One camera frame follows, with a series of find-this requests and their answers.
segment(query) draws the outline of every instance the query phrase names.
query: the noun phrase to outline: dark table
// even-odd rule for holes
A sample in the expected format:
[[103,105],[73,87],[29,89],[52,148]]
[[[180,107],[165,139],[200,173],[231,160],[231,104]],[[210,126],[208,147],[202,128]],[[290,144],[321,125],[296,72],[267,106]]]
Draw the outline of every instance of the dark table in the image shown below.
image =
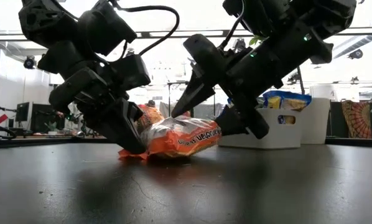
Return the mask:
[[372,148],[213,148],[164,165],[118,150],[0,149],[0,223],[372,224]]

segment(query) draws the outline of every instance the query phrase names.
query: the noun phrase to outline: computer monitor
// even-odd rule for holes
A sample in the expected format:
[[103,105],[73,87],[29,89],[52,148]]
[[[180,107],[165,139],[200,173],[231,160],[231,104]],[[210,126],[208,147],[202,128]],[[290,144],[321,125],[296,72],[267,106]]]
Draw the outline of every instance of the computer monitor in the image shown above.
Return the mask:
[[59,118],[51,105],[32,104],[31,131],[34,133],[48,133],[47,124],[56,122],[57,129],[63,129],[65,119]]
[[16,108],[16,121],[27,121],[29,118],[30,102],[19,103]]

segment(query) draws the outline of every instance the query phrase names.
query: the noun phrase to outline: white storage bin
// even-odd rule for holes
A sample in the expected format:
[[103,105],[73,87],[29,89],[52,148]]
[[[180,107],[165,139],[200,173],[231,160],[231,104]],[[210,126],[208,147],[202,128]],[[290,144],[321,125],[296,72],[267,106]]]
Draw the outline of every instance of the white storage bin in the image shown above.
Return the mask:
[[[269,133],[262,139],[253,134],[223,136],[218,145],[224,147],[247,147],[255,149],[292,149],[300,147],[301,119],[300,112],[277,109],[258,109],[268,123]],[[295,124],[279,124],[279,116],[294,116]]]
[[324,144],[327,135],[330,99],[312,98],[312,102],[300,113],[302,120],[301,144]]

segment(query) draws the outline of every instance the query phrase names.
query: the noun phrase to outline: ceiling light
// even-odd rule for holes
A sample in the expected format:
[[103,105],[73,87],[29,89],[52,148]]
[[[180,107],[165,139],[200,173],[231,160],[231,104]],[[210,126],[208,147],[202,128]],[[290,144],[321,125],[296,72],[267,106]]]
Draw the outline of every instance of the ceiling light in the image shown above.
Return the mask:
[[27,40],[24,35],[0,35],[0,40]]
[[358,35],[358,34],[372,34],[372,28],[348,28],[344,31],[341,31],[340,34],[353,34],[353,35]]
[[246,31],[246,30],[236,30],[234,33],[233,33],[234,36],[241,36],[241,35],[245,35],[245,36],[253,36],[252,33],[250,33],[249,31]]
[[[163,37],[167,35],[168,32],[150,32],[150,36],[152,37]],[[223,35],[223,31],[221,30],[213,30],[213,31],[175,31],[172,34],[172,37],[183,37],[183,36],[192,36],[194,34],[203,34],[204,36],[218,36]]]

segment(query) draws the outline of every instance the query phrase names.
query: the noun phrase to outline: green plant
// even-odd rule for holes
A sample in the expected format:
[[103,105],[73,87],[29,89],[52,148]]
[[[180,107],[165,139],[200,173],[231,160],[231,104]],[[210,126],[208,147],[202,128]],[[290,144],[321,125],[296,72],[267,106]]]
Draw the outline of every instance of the green plant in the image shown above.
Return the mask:
[[254,35],[254,37],[249,41],[249,45],[256,45],[258,43],[261,43],[262,41],[266,40],[266,37],[261,37],[258,35]]
[[56,130],[56,126],[57,126],[56,122],[52,123],[52,122],[49,121],[49,123],[48,124],[45,123],[45,125],[46,125],[46,127],[48,127],[49,131],[55,131]]

